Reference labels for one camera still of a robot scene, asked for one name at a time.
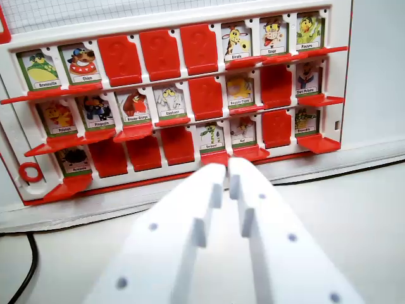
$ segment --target character card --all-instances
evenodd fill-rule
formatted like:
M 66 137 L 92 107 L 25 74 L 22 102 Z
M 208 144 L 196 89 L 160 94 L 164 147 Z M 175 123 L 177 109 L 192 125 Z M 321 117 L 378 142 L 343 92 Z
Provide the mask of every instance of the character card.
M 315 62 L 297 65 L 296 96 L 315 95 L 321 92 L 321 68 Z
M 239 148 L 256 144 L 256 123 L 250 117 L 230 120 L 232 147 Z
M 320 111 L 316 108 L 296 108 L 296 137 L 319 133 Z
M 137 89 L 115 94 L 124 125 L 143 124 L 151 121 L 145 95 L 139 93 Z
M 101 81 L 93 51 L 86 49 L 82 43 L 60 46 L 58 49 L 70 84 Z
M 227 96 L 230 109 L 254 106 L 253 79 L 243 75 L 228 78 Z
M 30 91 L 61 86 L 52 57 L 44 55 L 40 49 L 18 53 L 17 59 Z
M 183 91 L 174 84 L 153 89 L 160 120 L 187 117 Z
M 55 155 L 65 177 L 92 172 L 82 146 L 66 148 L 57 151 Z
M 282 16 L 260 18 L 260 55 L 288 53 L 288 23 Z
M 72 113 L 65 100 L 37 103 L 35 107 L 48 137 L 77 133 Z
M 225 62 L 252 56 L 251 29 L 244 22 L 222 24 L 221 34 Z
M 319 12 L 300 13 L 297 15 L 297 51 L 323 47 L 325 19 Z
M 197 126 L 197 134 L 200 136 L 200 153 L 209 153 L 225 150 L 225 138 L 223 128 L 216 123 L 207 123 Z
M 76 98 L 86 130 L 103 130 L 115 127 L 108 101 L 98 95 Z

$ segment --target cartoon bird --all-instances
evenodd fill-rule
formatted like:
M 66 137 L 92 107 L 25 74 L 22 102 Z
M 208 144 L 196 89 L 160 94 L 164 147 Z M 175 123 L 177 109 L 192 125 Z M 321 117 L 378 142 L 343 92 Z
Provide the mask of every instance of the cartoon bird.
M 316 17 L 304 17 L 299 24 L 299 33 L 297 33 L 297 43 L 310 43 L 313 42 L 318 36 L 321 35 L 319 27 L 321 23 Z
M 242 48 L 243 51 L 248 52 L 249 48 L 251 46 L 251 43 L 249 40 L 241 39 L 241 36 L 247 36 L 248 33 L 241 33 L 238 29 L 235 28 L 235 26 L 229 27 L 230 32 L 229 34 L 226 34 L 222 36 L 222 39 L 228 39 L 228 46 L 227 46 L 227 52 L 225 55 L 230 55 L 232 54 L 232 51 L 234 50 L 234 47 L 239 43 L 240 47 Z
M 73 117 L 69 107 L 63 106 L 59 103 L 52 103 L 44 111 L 46 117 L 48 117 L 55 125 L 61 127 L 68 127 L 73 125 Z
M 246 135 L 247 130 L 253 125 L 252 120 L 249 117 L 241 117 L 239 120 L 239 126 L 236 128 L 236 131 L 230 131 L 230 135 Z
M 211 135 L 211 144 L 215 143 L 215 129 L 216 129 L 216 125 L 207 125 L 205 126 L 205 131 L 200 133 L 201 136 L 201 140 L 203 139 L 203 136 L 205 136 L 206 134 L 210 134 Z M 216 138 L 217 138 L 217 142 L 220 142 L 220 133 L 219 131 L 216 131 Z
M 122 110 L 129 117 L 135 113 L 146 113 L 145 96 L 138 92 L 132 93 L 123 103 Z
M 230 79 L 227 82 L 227 89 L 229 95 L 232 95 L 235 98 L 248 98 L 249 94 L 252 93 L 250 82 L 243 77 Z
M 44 54 L 32 55 L 30 62 L 32 62 L 32 65 L 27 68 L 27 73 L 35 81 L 43 82 L 58 79 L 55 67 L 45 60 Z
M 174 87 L 168 87 L 158 95 L 156 102 L 167 107 L 168 110 L 176 110 L 182 107 L 182 97 Z
M 316 118 L 316 115 L 308 115 L 306 109 L 300 109 L 296 113 L 296 129 L 306 128 L 308 119 Z
M 263 28 L 265 29 L 265 34 L 263 35 L 264 46 L 269 46 L 272 48 L 276 42 L 280 42 L 283 34 L 280 33 L 281 22 L 278 18 L 269 20 Z

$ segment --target cartoon monkey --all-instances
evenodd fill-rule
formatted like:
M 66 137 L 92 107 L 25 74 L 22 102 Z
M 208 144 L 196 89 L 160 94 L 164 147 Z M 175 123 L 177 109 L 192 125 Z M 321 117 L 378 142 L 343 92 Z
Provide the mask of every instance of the cartoon monkey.
M 269 20 L 265 25 L 263 25 L 265 29 L 265 34 L 263 36 L 263 42 L 265 46 L 269 46 L 273 48 L 276 42 L 281 41 L 283 34 L 280 33 L 281 22 L 278 18 Z
M 129 117 L 135 113 L 146 113 L 145 95 L 138 92 L 132 93 L 123 103 L 122 110 Z
M 230 55 L 232 54 L 232 51 L 234 50 L 234 47 L 239 43 L 241 48 L 244 51 L 248 51 L 250 48 L 250 42 L 248 40 L 241 39 L 241 36 L 247 36 L 248 33 L 241 33 L 239 30 L 237 30 L 234 26 L 229 27 L 230 32 L 229 34 L 226 34 L 222 36 L 222 39 L 228 39 L 228 46 L 227 46 L 227 52 L 225 55 Z

